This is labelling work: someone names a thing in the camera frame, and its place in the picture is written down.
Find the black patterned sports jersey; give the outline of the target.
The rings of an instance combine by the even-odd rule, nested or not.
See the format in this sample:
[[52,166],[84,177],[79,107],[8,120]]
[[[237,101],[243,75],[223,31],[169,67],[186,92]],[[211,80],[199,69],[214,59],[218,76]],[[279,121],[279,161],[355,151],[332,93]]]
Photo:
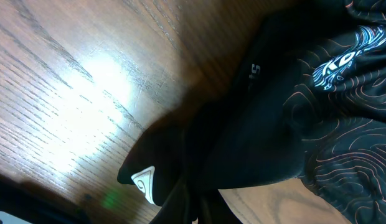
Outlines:
[[270,16],[228,93],[146,131],[119,169],[154,223],[237,223],[222,189],[298,178],[352,223],[386,223],[386,0]]

